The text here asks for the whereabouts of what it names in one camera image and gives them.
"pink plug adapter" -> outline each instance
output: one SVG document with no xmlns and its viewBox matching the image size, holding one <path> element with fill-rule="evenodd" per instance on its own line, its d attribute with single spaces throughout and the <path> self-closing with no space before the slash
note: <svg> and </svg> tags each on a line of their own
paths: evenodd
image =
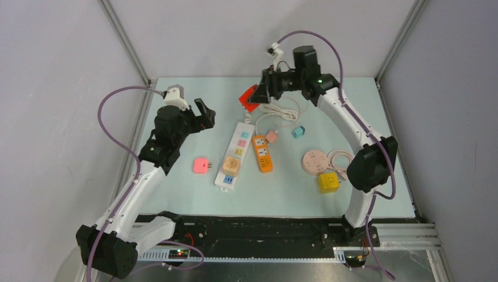
<svg viewBox="0 0 498 282">
<path fill-rule="evenodd" d="M 198 157 L 194 161 L 194 172 L 198 174 L 206 174 L 207 169 L 211 167 L 211 163 L 206 157 Z"/>
</svg>

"small cube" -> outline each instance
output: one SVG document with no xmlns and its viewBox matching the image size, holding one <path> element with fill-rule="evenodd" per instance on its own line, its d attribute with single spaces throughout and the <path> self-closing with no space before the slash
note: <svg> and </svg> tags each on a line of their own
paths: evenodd
<svg viewBox="0 0 498 282">
<path fill-rule="evenodd" d="M 211 163 L 206 157 L 198 157 L 194 161 L 194 172 L 198 174 L 206 174 L 207 170 L 211 167 Z"/>
<path fill-rule="evenodd" d="M 221 171 L 232 177 L 237 177 L 238 171 L 240 170 L 240 159 L 232 156 L 227 156 L 223 165 L 221 166 Z"/>
<path fill-rule="evenodd" d="M 339 189 L 339 179 L 335 172 L 324 173 L 318 176 L 318 187 L 320 193 L 332 193 Z"/>
<path fill-rule="evenodd" d="M 266 134 L 265 138 L 269 143 L 274 143 L 275 141 L 277 141 L 278 135 L 276 132 L 271 130 L 270 132 L 268 132 L 268 134 Z"/>
<path fill-rule="evenodd" d="M 292 135 L 294 135 L 294 138 L 297 139 L 297 138 L 304 135 L 304 131 L 305 131 L 304 126 L 301 125 L 300 127 L 294 129 L 294 131 L 292 132 Z"/>
</svg>

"black base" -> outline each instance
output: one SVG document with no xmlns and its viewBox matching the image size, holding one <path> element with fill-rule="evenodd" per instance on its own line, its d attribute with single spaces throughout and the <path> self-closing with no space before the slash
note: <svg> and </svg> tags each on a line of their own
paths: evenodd
<svg viewBox="0 0 498 282">
<path fill-rule="evenodd" d="M 178 216 L 162 212 L 176 222 L 171 240 L 190 244 L 190 233 L 206 257 L 311 259 L 334 257 L 333 247 L 361 247 L 364 228 L 351 229 L 340 218 L 282 219 L 272 217 Z M 154 216 L 138 216 L 148 222 Z M 380 246 L 377 229 L 370 227 L 372 244 Z"/>
<path fill-rule="evenodd" d="M 76 232 L 76 241 L 81 250 L 83 264 L 87 265 L 93 242 L 99 233 L 95 226 L 81 225 Z M 92 268 L 111 276 L 123 279 L 133 268 L 138 259 L 136 243 L 128 243 L 116 237 L 115 233 L 103 233 L 93 257 Z"/>
</svg>

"red object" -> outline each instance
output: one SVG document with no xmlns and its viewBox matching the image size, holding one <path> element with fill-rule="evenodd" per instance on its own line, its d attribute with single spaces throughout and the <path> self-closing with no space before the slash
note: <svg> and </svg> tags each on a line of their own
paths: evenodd
<svg viewBox="0 0 498 282">
<path fill-rule="evenodd" d="M 206 174 L 209 168 L 209 161 L 206 157 L 198 157 L 194 161 L 194 172 L 199 174 Z"/>
<path fill-rule="evenodd" d="M 247 101 L 253 95 L 254 91 L 258 88 L 258 85 L 252 85 L 247 89 L 242 96 L 238 98 L 239 102 L 244 106 L 246 110 L 248 110 L 250 113 L 252 113 L 256 108 L 260 105 L 259 103 L 248 103 Z"/>
</svg>

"white power strip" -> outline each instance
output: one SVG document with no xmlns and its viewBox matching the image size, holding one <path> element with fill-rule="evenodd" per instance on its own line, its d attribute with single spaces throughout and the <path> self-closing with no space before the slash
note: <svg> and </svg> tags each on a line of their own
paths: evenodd
<svg viewBox="0 0 498 282">
<path fill-rule="evenodd" d="M 227 156 L 233 156 L 240 159 L 240 166 L 242 169 L 242 164 L 244 163 L 245 154 L 247 150 L 251 146 L 251 141 L 253 139 L 254 134 L 254 125 L 249 125 L 247 123 L 239 122 L 237 127 L 235 128 L 235 132 L 230 140 L 230 144 L 228 144 L 227 153 L 223 157 L 223 160 Z M 226 175 L 221 170 L 218 172 L 216 179 L 214 180 L 214 184 L 219 186 L 222 191 L 227 191 L 228 189 L 233 190 L 235 187 L 235 183 L 237 182 L 238 177 L 233 177 L 230 175 Z"/>
</svg>

